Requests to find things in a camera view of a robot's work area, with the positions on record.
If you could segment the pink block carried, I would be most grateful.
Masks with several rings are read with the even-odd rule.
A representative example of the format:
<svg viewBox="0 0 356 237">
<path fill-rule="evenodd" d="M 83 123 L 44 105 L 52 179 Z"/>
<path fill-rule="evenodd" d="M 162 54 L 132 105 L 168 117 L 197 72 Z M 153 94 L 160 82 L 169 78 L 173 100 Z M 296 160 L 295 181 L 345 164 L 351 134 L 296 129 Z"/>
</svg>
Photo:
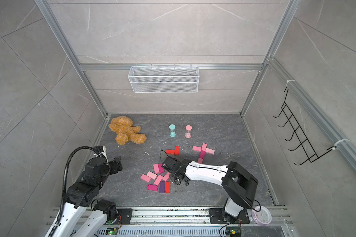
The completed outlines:
<svg viewBox="0 0 356 237">
<path fill-rule="evenodd" d="M 201 152 L 201 151 L 202 151 L 202 148 L 201 148 L 201 147 L 197 147 L 197 146 L 193 146 L 193 147 L 192 147 L 192 150 L 193 150 L 193 151 L 197 151 L 197 152 Z"/>
<path fill-rule="evenodd" d="M 209 148 L 207 148 L 207 149 L 205 150 L 205 152 L 208 153 L 208 154 L 211 154 L 211 155 L 213 155 L 213 154 L 215 153 L 214 150 L 209 149 Z"/>
</svg>

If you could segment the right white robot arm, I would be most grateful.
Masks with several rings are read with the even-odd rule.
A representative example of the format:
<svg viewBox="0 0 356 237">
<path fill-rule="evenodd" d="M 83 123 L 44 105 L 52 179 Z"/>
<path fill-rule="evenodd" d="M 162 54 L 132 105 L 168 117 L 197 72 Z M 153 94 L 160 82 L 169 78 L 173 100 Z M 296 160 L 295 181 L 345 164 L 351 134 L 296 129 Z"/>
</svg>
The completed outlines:
<svg viewBox="0 0 356 237">
<path fill-rule="evenodd" d="M 223 187 L 228 198 L 219 213 L 210 210 L 211 216 L 221 222 L 233 223 L 241 213 L 247 209 L 253 210 L 253 203 L 258 187 L 258 179 L 237 162 L 230 162 L 227 166 L 212 166 L 200 164 L 192 160 L 179 161 L 167 156 L 162 167 L 172 174 L 173 182 L 180 185 L 190 181 L 204 181 Z"/>
</svg>

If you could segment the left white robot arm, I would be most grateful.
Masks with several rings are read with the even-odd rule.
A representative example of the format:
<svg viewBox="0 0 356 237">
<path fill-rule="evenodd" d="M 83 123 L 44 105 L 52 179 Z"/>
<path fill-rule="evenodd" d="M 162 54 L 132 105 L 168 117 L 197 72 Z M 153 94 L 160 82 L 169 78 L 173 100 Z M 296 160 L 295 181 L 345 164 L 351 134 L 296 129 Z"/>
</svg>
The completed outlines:
<svg viewBox="0 0 356 237">
<path fill-rule="evenodd" d="M 47 237 L 68 237 L 78 220 L 99 194 L 108 176 L 123 170 L 120 156 L 108 161 L 104 155 L 90 159 L 79 179 L 71 185 L 63 198 L 63 205 L 57 214 Z"/>
</svg>

